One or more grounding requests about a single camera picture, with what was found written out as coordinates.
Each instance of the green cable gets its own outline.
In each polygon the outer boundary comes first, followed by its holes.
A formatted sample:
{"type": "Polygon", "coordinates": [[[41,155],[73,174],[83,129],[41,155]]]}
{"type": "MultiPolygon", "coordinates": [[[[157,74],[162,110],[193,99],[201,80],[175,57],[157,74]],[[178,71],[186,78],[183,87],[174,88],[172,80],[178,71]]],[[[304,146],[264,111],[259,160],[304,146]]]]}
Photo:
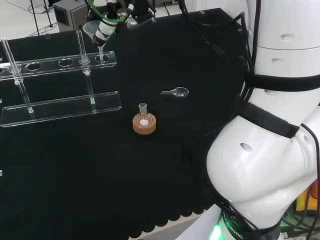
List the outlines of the green cable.
{"type": "Polygon", "coordinates": [[[101,18],[103,18],[104,20],[106,20],[106,21],[108,21],[108,22],[111,22],[111,23],[121,23],[121,22],[123,22],[123,21],[126,19],[127,15],[128,15],[128,14],[126,13],[125,16],[122,17],[122,18],[120,18],[120,19],[109,19],[109,18],[106,18],[105,16],[103,16],[103,15],[101,14],[101,12],[98,11],[98,9],[96,8],[96,6],[95,6],[94,3],[92,2],[92,0],[87,0],[87,1],[88,1],[88,3],[89,3],[90,7],[92,8],[92,10],[93,10],[96,14],[98,14],[101,18]]]}

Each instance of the black tablecloth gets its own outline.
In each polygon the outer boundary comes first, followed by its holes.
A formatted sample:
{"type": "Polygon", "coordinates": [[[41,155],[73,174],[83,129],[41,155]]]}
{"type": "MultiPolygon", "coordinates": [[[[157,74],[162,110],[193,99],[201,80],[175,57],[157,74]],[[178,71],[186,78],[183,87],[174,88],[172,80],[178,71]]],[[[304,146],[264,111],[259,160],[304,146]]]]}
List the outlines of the black tablecloth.
{"type": "MultiPolygon", "coordinates": [[[[230,19],[221,9],[205,12],[192,17],[230,19]]],[[[236,26],[201,31],[229,56],[243,53],[236,26]]],[[[74,31],[9,44],[16,61],[78,54],[74,31]]],[[[88,53],[97,52],[88,36],[85,45],[88,53]]],[[[123,26],[105,50],[115,51],[117,64],[92,71],[93,90],[119,91],[121,110],[0,128],[2,240],[126,240],[213,204],[197,179],[214,137],[196,147],[192,168],[182,165],[181,153],[230,114],[243,84],[241,63],[217,59],[182,15],[134,31],[123,26]],[[175,87],[190,95],[160,95],[175,87]],[[157,119],[150,136],[132,128],[143,102],[157,119]]],[[[87,94],[80,71],[24,82],[31,102],[87,94]]],[[[0,82],[0,98],[3,106],[23,103],[12,80],[0,82]]]]}

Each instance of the green led light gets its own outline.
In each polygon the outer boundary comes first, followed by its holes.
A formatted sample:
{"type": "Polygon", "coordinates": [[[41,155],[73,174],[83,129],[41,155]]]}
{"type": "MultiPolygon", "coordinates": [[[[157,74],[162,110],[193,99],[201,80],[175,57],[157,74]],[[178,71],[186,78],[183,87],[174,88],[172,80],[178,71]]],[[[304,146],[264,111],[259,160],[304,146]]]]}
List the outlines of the green led light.
{"type": "Polygon", "coordinates": [[[218,240],[221,237],[221,235],[222,232],[220,226],[216,225],[209,236],[209,240],[218,240]]]}

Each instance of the small glass flask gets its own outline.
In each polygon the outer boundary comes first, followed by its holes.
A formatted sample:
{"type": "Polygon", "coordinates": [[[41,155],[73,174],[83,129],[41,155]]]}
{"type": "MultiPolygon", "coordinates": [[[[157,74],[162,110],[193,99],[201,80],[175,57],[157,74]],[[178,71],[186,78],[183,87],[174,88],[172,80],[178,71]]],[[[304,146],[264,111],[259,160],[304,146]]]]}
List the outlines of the small glass flask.
{"type": "Polygon", "coordinates": [[[152,116],[147,111],[147,104],[139,104],[140,114],[137,117],[137,122],[141,126],[148,126],[152,123],[152,116]]]}

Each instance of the clear acrylic stand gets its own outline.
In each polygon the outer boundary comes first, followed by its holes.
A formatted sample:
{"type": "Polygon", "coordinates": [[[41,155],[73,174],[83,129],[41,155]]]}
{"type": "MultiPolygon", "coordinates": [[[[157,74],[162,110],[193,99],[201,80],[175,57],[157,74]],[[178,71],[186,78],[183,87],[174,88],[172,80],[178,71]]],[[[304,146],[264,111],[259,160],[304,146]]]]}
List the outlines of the clear acrylic stand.
{"type": "Polygon", "coordinates": [[[49,120],[103,113],[121,109],[118,91],[94,94],[91,69],[112,67],[117,63],[115,53],[104,52],[103,61],[98,53],[86,54],[81,30],[76,31],[80,55],[15,62],[8,41],[1,39],[9,60],[0,64],[0,80],[14,79],[24,104],[2,108],[0,126],[12,127],[49,120]],[[61,72],[79,71],[85,77],[88,95],[31,103],[24,78],[61,72]]]}

